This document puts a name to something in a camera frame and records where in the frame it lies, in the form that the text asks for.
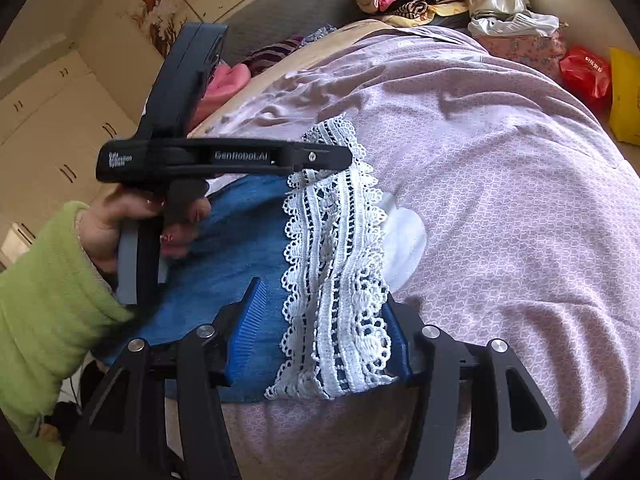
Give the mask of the green sleeve left forearm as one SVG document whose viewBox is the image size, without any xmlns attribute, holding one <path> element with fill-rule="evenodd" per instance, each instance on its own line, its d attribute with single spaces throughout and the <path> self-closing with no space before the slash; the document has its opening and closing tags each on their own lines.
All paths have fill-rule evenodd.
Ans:
<svg viewBox="0 0 640 480">
<path fill-rule="evenodd" d="M 86 208 L 65 204 L 1 274 L 1 411 L 48 477 L 63 447 L 37 436 L 43 417 L 86 354 L 134 317 L 79 243 L 77 216 Z"/>
</svg>

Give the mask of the left hand red nails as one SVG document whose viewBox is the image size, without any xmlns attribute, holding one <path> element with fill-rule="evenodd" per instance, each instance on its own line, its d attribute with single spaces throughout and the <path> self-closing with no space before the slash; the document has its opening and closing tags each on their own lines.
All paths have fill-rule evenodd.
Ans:
<svg viewBox="0 0 640 480">
<path fill-rule="evenodd" d="M 158 216 L 164 201 L 149 193 L 122 186 L 108 192 L 77 217 L 76 231 L 85 253 L 103 276 L 117 271 L 117 247 L 125 220 L 144 220 Z M 199 198 L 186 210 L 186 218 L 166 226 L 160 236 L 160 255 L 169 259 L 185 257 L 198 237 L 198 225 L 212 211 L 206 198 Z"/>
</svg>

